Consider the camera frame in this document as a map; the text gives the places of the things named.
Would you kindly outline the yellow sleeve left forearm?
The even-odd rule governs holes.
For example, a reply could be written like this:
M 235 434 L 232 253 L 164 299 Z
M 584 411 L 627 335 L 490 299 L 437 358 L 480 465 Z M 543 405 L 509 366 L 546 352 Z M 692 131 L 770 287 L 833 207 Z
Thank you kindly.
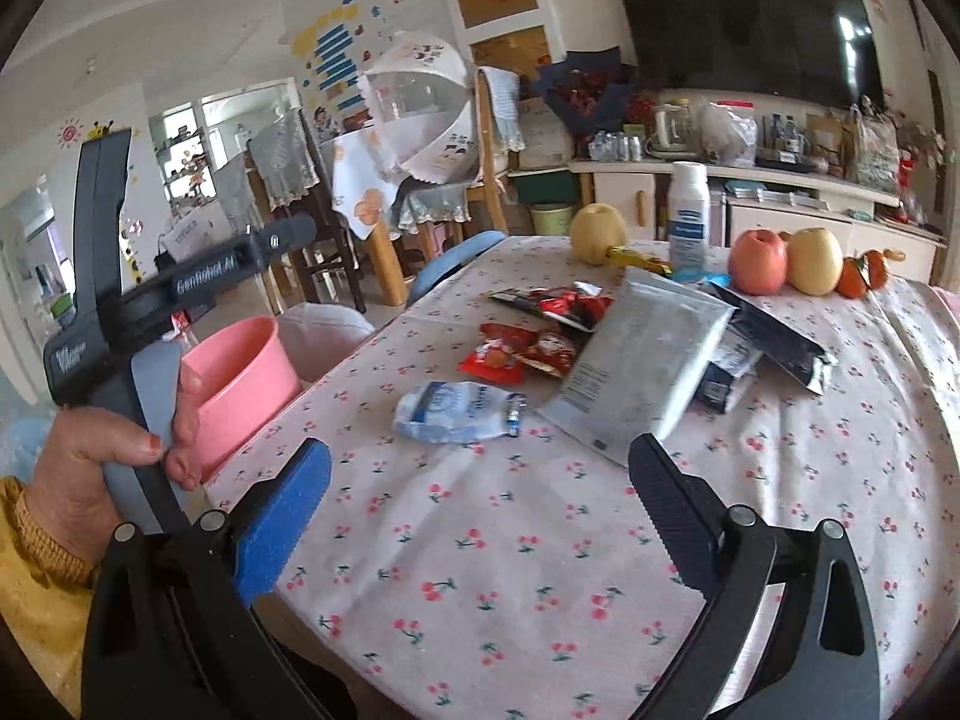
M 26 486 L 2 479 L 2 617 L 26 660 L 71 717 L 82 710 L 82 661 L 93 566 L 32 518 Z

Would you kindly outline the person's left hand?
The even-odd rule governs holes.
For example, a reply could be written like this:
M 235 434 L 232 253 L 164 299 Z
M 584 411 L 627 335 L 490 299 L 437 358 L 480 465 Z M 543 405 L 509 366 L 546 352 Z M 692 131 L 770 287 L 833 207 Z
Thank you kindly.
M 121 523 L 107 492 L 103 466 L 120 463 L 148 470 L 163 468 L 182 489 L 197 488 L 202 481 L 194 450 L 200 405 L 202 378 L 189 366 L 182 366 L 171 445 L 101 408 L 60 411 L 26 488 L 32 520 L 67 553 L 88 564 L 98 562 Z

